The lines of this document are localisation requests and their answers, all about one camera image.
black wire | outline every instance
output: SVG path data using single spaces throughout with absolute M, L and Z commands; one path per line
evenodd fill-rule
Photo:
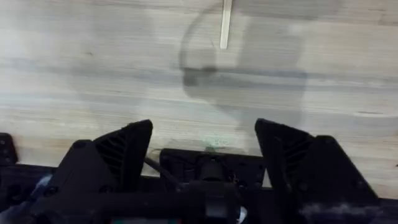
M 165 170 L 158 162 L 148 157 L 146 157 L 144 161 L 148 166 L 159 172 L 166 180 L 173 184 L 177 190 L 182 190 L 184 188 L 184 185 L 181 184 L 170 172 Z

mounting plate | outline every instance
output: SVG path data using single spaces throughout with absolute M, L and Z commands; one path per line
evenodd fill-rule
M 261 188 L 265 165 L 262 157 L 215 152 L 163 149 L 160 165 L 183 183 L 198 178 L 201 165 L 209 160 L 219 162 L 227 172 L 227 182 L 234 182 L 239 188 Z

light wooden surface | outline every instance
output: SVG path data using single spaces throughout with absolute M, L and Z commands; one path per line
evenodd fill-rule
M 162 147 L 260 155 L 256 118 L 331 134 L 398 198 L 398 1 L 0 0 L 0 131 L 57 166 L 141 119 Z

wood grain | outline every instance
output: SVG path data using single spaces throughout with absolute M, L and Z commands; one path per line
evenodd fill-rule
M 256 118 L 331 134 L 398 198 L 398 4 L 0 0 L 0 131 L 22 163 L 151 119 L 155 149 L 259 155 Z

popsicle stick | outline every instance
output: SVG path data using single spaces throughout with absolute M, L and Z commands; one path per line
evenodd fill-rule
M 226 49 L 228 46 L 229 23 L 231 21 L 232 0 L 224 0 L 223 20 L 221 21 L 220 48 Z

